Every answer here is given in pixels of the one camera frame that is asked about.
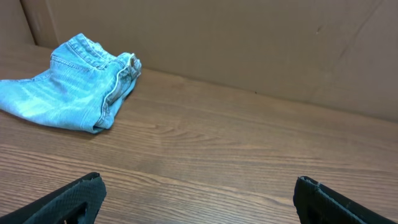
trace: cardboard wall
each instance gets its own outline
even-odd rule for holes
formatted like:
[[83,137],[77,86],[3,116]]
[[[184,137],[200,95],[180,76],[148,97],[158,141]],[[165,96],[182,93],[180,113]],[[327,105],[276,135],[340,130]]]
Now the cardboard wall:
[[0,1],[0,49],[9,44],[34,44],[19,0]]
[[398,121],[396,0],[37,1],[39,45],[82,32],[147,68]]

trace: wood grain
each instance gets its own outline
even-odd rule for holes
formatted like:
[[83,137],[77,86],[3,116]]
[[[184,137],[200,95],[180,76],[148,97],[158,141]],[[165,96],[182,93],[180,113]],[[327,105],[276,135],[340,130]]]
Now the wood grain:
[[[0,76],[32,77],[50,53],[4,52]],[[97,171],[97,223],[299,223],[300,175],[398,221],[397,149],[395,123],[144,70],[97,135],[0,111],[0,215]]]

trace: folded jeans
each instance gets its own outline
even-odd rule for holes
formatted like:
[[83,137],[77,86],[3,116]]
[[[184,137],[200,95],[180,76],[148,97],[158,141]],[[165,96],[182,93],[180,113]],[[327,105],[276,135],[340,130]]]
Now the folded jeans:
[[140,74],[134,54],[115,57],[78,34],[52,52],[43,73],[0,80],[0,109],[37,124],[98,133],[112,126]]

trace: jeans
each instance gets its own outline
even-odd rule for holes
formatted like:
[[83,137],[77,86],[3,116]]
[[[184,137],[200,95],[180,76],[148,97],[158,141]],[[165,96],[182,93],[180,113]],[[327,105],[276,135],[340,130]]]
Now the jeans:
[[115,57],[78,34],[52,52],[43,73],[0,80],[0,109],[37,124],[98,133],[112,126],[140,74],[134,54]]

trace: light blue cloth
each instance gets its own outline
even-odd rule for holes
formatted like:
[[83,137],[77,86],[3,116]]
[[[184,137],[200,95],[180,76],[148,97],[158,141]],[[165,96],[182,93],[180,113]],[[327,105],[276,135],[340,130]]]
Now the light blue cloth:
[[0,109],[46,126],[98,133],[112,126],[140,74],[134,54],[115,57],[78,34],[52,52],[47,71],[0,80]]

